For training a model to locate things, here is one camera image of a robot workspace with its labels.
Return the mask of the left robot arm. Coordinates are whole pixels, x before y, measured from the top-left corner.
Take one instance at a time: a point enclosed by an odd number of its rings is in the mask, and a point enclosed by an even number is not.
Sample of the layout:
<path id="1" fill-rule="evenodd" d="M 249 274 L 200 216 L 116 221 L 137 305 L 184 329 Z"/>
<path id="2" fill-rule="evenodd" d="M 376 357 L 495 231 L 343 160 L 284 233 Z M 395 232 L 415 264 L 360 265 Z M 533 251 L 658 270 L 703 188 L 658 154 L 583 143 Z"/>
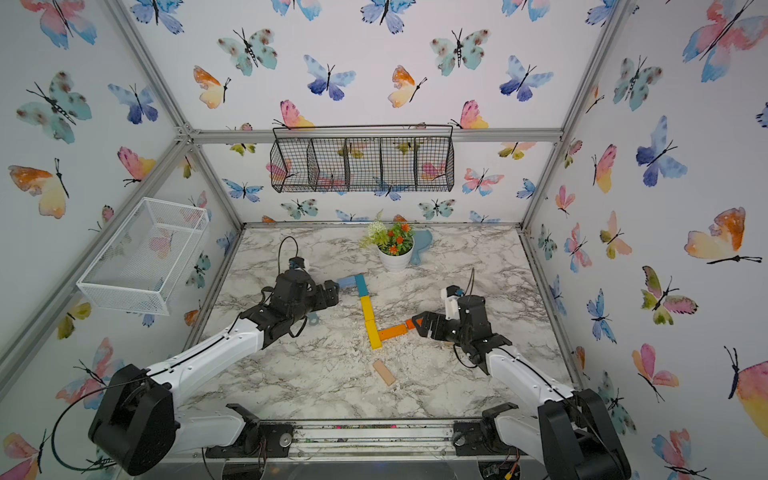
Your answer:
<path id="1" fill-rule="evenodd" d="M 242 405 L 198 415 L 181 406 L 230 366 L 290 335 L 295 323 L 337 305 L 339 291 L 337 282 L 317 283 L 303 269 L 279 274 L 274 286 L 263 289 L 261 302 L 219 333 L 164 362 L 118 370 L 103 392 L 89 440 L 132 476 L 170 453 L 232 446 L 256 452 L 260 421 Z"/>

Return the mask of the natural wood block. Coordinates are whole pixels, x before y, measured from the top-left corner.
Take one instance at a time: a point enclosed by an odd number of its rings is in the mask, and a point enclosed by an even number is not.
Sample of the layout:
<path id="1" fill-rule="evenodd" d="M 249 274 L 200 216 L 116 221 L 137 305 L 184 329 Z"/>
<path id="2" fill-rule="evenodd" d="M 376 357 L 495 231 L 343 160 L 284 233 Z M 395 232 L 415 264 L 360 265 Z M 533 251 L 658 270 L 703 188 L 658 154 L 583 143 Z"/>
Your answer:
<path id="1" fill-rule="evenodd" d="M 381 380 L 387 385 L 391 386 L 396 382 L 396 377 L 394 374 L 387 368 L 387 366 L 384 364 L 381 360 L 375 360 L 373 363 L 374 371 L 379 375 Z"/>

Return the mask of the yellow block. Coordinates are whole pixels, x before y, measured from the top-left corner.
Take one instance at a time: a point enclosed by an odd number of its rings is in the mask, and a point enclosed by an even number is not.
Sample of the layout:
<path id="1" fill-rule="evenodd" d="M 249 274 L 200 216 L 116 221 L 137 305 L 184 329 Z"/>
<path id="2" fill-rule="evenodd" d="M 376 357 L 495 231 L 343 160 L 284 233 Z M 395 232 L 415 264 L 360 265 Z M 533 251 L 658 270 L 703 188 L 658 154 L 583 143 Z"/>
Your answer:
<path id="1" fill-rule="evenodd" d="M 371 299 L 369 296 L 362 296 L 360 298 L 361 307 L 364 315 L 364 319 L 366 322 L 374 322 L 375 321 L 375 315 L 371 303 Z"/>
<path id="2" fill-rule="evenodd" d="M 365 321 L 366 333 L 370 342 L 370 346 L 373 350 L 378 350 L 382 347 L 382 340 L 379 335 L 379 331 L 376 327 L 374 320 Z"/>

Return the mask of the teal block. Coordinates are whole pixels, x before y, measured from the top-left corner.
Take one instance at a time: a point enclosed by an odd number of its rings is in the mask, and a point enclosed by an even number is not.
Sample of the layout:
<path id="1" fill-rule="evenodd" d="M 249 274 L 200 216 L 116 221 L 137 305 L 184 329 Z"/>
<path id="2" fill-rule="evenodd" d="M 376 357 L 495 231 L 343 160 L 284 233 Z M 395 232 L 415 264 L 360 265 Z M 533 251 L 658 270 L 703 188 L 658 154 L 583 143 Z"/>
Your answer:
<path id="1" fill-rule="evenodd" d="M 357 274 L 354 276 L 356 288 L 358 291 L 358 295 L 360 298 L 368 297 L 369 296 L 369 290 L 367 288 L 367 284 L 365 282 L 364 276 L 362 274 Z"/>

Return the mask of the light blue block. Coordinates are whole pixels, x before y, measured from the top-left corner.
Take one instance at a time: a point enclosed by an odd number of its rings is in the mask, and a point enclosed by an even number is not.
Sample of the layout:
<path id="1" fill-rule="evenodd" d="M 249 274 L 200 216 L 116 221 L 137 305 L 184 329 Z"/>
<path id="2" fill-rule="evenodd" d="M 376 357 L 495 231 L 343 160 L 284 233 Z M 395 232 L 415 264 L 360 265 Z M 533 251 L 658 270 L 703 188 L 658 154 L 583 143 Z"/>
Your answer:
<path id="1" fill-rule="evenodd" d="M 355 288 L 357 286 L 356 276 L 351 275 L 338 280 L 341 289 Z"/>

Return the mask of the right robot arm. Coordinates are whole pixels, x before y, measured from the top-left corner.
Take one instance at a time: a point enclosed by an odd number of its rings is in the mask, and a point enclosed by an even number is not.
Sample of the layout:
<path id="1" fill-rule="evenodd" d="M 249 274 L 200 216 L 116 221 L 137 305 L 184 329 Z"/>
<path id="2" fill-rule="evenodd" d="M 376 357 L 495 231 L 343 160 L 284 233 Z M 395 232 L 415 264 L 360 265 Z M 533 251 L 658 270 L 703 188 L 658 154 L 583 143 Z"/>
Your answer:
<path id="1" fill-rule="evenodd" d="M 539 462 L 549 479 L 629 479 L 632 468 L 601 397 L 545 374 L 513 342 L 493 331 L 482 296 L 457 286 L 441 293 L 443 313 L 412 323 L 424 338 L 452 345 L 460 364 L 478 369 L 517 396 L 454 427 L 459 455 L 509 451 Z"/>

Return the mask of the amber orange block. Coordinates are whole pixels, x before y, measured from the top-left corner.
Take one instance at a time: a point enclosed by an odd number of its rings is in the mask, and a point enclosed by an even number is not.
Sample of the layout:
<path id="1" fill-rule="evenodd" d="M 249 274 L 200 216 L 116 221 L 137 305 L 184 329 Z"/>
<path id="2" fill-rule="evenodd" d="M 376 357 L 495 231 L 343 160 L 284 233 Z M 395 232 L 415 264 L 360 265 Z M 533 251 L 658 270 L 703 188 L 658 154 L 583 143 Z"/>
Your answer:
<path id="1" fill-rule="evenodd" d="M 402 335 L 406 335 L 408 332 L 409 332 L 408 327 L 405 324 L 400 324 L 390 328 L 379 330 L 378 335 L 381 341 L 386 341 Z"/>

